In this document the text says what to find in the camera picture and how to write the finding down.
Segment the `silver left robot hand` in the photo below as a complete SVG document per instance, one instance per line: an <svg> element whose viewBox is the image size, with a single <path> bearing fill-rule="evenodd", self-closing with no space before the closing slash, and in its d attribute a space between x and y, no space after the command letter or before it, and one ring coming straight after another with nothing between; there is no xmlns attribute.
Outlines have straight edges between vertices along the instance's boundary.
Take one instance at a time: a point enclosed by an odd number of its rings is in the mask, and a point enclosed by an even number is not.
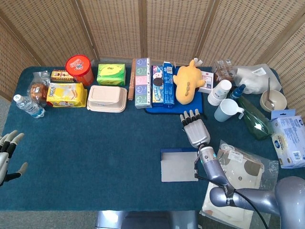
<svg viewBox="0 0 305 229"><path fill-rule="evenodd" d="M24 162L17 172L8 174L8 165L18 143L24 137L24 133L17 130L0 137L0 185L21 177L27 170L28 163Z"/></svg>

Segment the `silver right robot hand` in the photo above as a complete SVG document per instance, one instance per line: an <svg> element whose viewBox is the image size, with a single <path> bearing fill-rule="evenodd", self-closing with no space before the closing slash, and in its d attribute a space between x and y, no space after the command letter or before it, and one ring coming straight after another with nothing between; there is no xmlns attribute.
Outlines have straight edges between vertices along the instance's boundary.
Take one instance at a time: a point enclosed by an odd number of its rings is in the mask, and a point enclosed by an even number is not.
<svg viewBox="0 0 305 229"><path fill-rule="evenodd" d="M201 145L207 146L210 143L210 134L201 118L198 109L184 111L180 114L183 130L187 134L188 140L194 148Z"/></svg>

